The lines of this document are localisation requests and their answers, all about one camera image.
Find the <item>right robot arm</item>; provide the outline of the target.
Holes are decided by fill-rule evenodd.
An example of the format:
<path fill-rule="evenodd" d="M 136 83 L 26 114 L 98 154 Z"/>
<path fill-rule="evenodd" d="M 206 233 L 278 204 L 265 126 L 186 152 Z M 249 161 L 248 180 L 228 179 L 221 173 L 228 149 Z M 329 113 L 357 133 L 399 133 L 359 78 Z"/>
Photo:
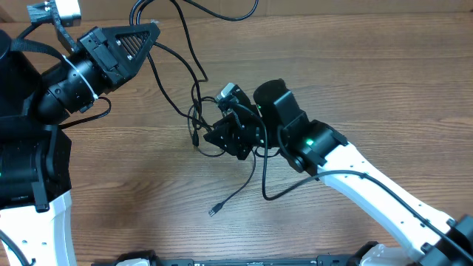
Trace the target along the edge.
<path fill-rule="evenodd" d="M 281 79 L 247 96 L 236 84 L 215 97 L 222 111 L 207 142 L 244 160 L 276 148 L 308 181 L 331 187 L 360 207 L 397 242 L 368 242 L 348 265 L 470 265 L 472 218 L 454 219 L 420 201 L 383 174 L 340 132 L 311 120 Z"/>

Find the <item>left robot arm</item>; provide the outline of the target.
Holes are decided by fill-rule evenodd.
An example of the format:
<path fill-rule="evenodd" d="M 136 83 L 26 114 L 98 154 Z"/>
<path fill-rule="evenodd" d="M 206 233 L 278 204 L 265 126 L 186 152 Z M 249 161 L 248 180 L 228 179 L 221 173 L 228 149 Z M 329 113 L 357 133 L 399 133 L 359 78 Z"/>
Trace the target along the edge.
<path fill-rule="evenodd" d="M 155 24 L 94 27 L 72 53 L 1 34 L 1 241 L 12 265 L 75 265 L 69 116 L 139 72 Z"/>

